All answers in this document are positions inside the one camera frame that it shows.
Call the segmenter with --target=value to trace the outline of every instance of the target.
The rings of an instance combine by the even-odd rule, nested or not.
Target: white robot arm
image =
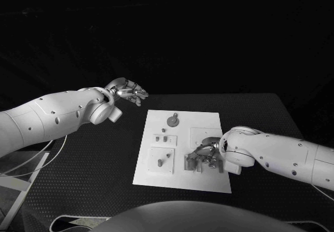
[[[221,138],[206,138],[188,154],[216,167],[217,150],[221,158],[240,167],[260,166],[293,180],[334,190],[334,149],[303,140],[263,133],[247,127],[234,127]]]
[[[36,98],[0,112],[0,157],[20,148],[75,132],[83,123],[115,122],[122,115],[113,103],[125,98],[138,106],[148,93],[125,78],[105,88],[82,88]]]

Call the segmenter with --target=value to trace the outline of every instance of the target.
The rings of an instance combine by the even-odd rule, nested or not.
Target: white board
[[[167,118],[174,113],[180,123],[177,127],[170,127]],[[145,121],[132,184],[231,193],[227,171],[218,173],[218,168],[210,169],[207,164],[201,164],[200,172],[184,170],[184,156],[194,150],[191,143],[206,137],[223,136],[218,113],[148,110]],[[195,128],[207,129],[207,133],[194,135]],[[164,136],[168,137],[167,142],[161,142]]]

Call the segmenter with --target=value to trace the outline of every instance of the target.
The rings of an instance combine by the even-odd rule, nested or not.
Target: textured table surface
[[[151,95],[136,107],[116,102],[123,112],[116,123],[85,124],[41,169],[23,204],[26,232],[49,231],[60,215],[112,217],[161,201],[204,201],[252,210],[282,221],[312,220],[334,231],[334,202],[309,184],[267,172],[257,164],[229,174],[231,194],[132,185],[146,110],[218,112],[221,130],[247,126],[302,138],[275,94]],[[60,149],[53,146],[47,160]],[[85,228],[69,229],[86,231]]]

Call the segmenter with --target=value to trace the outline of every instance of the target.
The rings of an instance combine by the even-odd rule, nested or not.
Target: white cable
[[[44,146],[44,148],[41,149],[41,151],[24,162],[21,163],[18,166],[15,166],[14,168],[11,168],[8,171],[0,173],[0,176],[3,176],[5,173],[11,172],[13,170],[18,169],[27,162],[30,162],[37,155],[46,150],[46,148],[49,147],[50,143],[53,142],[53,140],[47,143],[47,145]]]
[[[334,199],[313,186],[313,188],[334,201]]]
[[[62,151],[62,149],[63,149],[63,145],[64,145],[64,142],[66,142],[66,138],[67,138],[67,136],[64,136],[64,140],[63,140],[63,143],[62,143],[60,150],[59,150],[57,154],[54,155],[54,157],[51,158],[51,160],[49,161],[49,163],[53,161],[53,159],[56,158],[56,156],[59,155],[59,153],[60,153],[60,151]],[[0,175],[0,177],[17,177],[17,176],[28,175],[28,174],[31,174],[33,172],[28,172],[28,173],[21,174],[21,175]]]

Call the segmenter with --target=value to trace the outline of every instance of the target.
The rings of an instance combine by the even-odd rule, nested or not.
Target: robotic hand
[[[122,111],[119,98],[138,106],[148,97],[145,90],[125,78],[106,86],[47,94],[11,110],[0,112],[0,157],[20,148],[62,138],[85,123],[115,122]]]
[[[249,127],[233,127],[221,138],[210,137],[187,155],[188,166],[195,162],[216,168],[217,159],[226,165],[250,167],[254,160],[260,166],[293,180],[334,190],[334,149],[301,139],[263,133]]]

